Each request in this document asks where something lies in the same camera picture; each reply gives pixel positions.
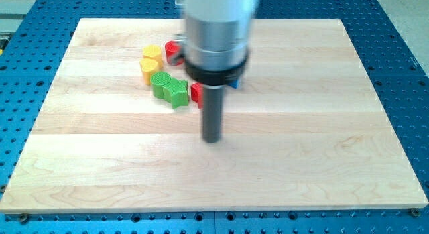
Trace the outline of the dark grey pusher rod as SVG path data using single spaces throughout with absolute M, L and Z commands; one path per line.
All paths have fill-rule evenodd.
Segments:
M 202 138 L 216 143 L 221 138 L 223 86 L 202 86 Z

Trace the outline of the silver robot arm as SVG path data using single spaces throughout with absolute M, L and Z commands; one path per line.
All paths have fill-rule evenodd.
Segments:
M 202 85 L 202 138 L 221 138 L 224 87 L 243 74 L 259 0 L 184 0 L 186 73 Z

